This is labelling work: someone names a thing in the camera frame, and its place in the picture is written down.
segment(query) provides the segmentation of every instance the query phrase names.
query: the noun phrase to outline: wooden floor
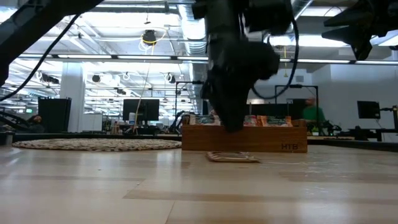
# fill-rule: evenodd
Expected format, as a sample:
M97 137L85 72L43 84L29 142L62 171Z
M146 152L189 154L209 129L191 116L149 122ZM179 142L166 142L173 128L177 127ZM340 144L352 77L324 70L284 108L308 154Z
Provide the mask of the wooden floor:
M398 223L398 154L309 151L219 164L180 150L2 148L0 223Z

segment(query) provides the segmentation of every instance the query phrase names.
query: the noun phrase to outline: round rug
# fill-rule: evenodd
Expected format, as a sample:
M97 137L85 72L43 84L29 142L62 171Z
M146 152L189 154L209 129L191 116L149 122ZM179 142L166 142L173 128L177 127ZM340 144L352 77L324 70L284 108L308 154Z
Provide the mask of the round rug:
M14 147L76 151L136 151L178 149L181 142L161 139L44 139L20 141Z

